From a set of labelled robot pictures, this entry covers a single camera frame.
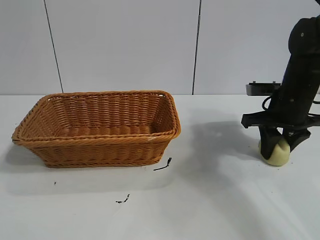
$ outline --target white table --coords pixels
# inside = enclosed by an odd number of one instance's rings
[[[50,169],[11,143],[40,97],[0,96],[1,240],[319,239],[320,128],[287,165],[265,165],[258,128],[240,124],[263,98],[175,96],[182,132],[160,163]]]

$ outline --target black debris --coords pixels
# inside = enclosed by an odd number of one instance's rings
[[[172,157],[169,157],[168,162],[166,163],[166,166],[163,166],[163,167],[160,167],[160,168],[157,168],[157,169],[153,169],[153,171],[158,171],[158,170],[165,169],[165,168],[169,167],[171,159],[172,159]]]
[[[126,199],[125,199],[124,201],[115,201],[115,202],[116,202],[117,204],[125,203],[126,201],[128,201],[129,196],[130,196],[130,194],[128,194],[128,195],[126,196]]]

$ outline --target black cable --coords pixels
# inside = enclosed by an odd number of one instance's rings
[[[268,110],[268,108],[266,108],[266,103],[269,99],[271,99],[272,96],[268,96],[265,100],[263,100],[262,102],[262,108],[263,110]]]

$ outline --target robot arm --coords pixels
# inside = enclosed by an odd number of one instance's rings
[[[244,114],[245,128],[258,126],[261,137],[260,153],[272,165],[289,160],[268,160],[279,143],[289,145],[291,152],[308,139],[309,127],[320,126],[320,115],[309,114],[320,86],[320,16],[303,18],[294,26],[289,37],[291,53],[282,84],[250,83],[247,94],[269,96],[262,104],[264,111]],[[270,99],[269,107],[265,103]]]

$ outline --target woven basket wall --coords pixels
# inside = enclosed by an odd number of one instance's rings
[[[164,91],[59,93],[38,101],[12,141],[50,168],[143,166],[157,163],[180,131]]]

